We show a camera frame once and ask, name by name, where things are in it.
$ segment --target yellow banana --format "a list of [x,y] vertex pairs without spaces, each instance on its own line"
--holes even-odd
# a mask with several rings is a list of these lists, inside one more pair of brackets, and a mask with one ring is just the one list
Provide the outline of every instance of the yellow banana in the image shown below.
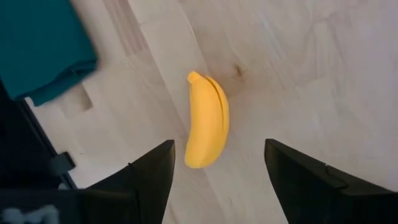
[[229,129],[229,106],[224,91],[210,77],[191,72],[191,131],[185,164],[202,168],[212,164],[225,147]]

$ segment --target banana peel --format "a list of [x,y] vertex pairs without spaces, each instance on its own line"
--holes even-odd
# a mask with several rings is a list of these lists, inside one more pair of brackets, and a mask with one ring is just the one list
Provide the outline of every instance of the banana peel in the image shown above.
[[229,106],[220,85],[210,77],[191,72],[191,130],[185,152],[185,164],[203,168],[212,164],[223,151],[228,137]]

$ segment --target teal cloth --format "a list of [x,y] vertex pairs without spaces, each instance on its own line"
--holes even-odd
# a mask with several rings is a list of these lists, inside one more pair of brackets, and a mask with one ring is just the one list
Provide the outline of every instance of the teal cloth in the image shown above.
[[39,106],[96,68],[96,54],[68,0],[0,0],[0,79],[13,100]]

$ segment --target toy banana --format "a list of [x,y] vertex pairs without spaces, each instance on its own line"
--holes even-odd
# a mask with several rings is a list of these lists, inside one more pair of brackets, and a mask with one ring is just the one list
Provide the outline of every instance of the toy banana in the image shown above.
[[212,164],[225,147],[229,129],[229,106],[224,91],[210,77],[191,72],[191,131],[185,164],[202,168]]

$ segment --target light wooden surface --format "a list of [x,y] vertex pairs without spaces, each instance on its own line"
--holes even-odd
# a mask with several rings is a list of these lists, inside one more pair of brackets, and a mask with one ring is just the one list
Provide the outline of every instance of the light wooden surface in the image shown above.
[[[265,138],[398,190],[396,0],[73,0],[100,68],[33,108],[80,187],[177,143],[164,223],[286,223]],[[231,129],[206,169],[183,164],[191,70],[224,88]]]

